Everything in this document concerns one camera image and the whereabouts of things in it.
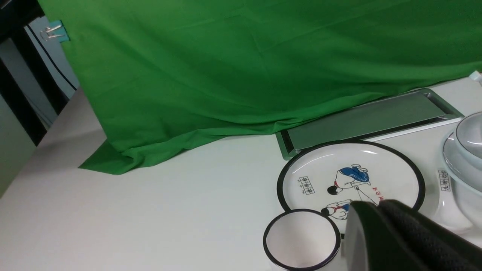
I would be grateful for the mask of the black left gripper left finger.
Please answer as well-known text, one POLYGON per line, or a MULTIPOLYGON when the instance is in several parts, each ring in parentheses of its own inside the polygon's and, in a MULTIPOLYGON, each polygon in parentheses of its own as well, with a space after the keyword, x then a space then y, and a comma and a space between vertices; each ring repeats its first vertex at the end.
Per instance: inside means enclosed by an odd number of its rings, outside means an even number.
POLYGON ((428 271, 380 207, 368 202, 351 203, 343 245, 347 270, 428 271))

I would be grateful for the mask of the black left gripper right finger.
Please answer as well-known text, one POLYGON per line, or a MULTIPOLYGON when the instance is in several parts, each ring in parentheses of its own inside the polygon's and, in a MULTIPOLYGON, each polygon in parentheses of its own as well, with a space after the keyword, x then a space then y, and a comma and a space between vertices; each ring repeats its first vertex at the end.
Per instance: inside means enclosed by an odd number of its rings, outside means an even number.
POLYGON ((429 270, 481 270, 481 248, 394 199, 378 208, 429 270))

